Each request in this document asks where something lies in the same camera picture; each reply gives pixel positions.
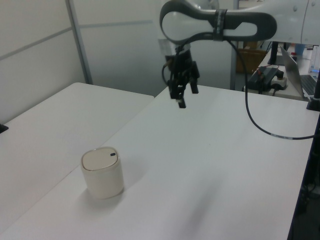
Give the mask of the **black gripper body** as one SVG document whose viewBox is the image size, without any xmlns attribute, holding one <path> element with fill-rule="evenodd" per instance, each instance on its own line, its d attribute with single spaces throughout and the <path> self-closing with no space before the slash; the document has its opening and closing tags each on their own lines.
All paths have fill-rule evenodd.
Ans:
<svg viewBox="0 0 320 240">
<path fill-rule="evenodd" d="M 166 55 L 165 60 L 172 60 L 172 63 L 168 65 L 168 68 L 170 74 L 173 74 L 174 77 L 177 77 L 179 74 L 182 74 L 184 77 L 191 76 L 193 59 L 189 49 L 180 52 L 176 61 L 175 55 Z"/>
</svg>

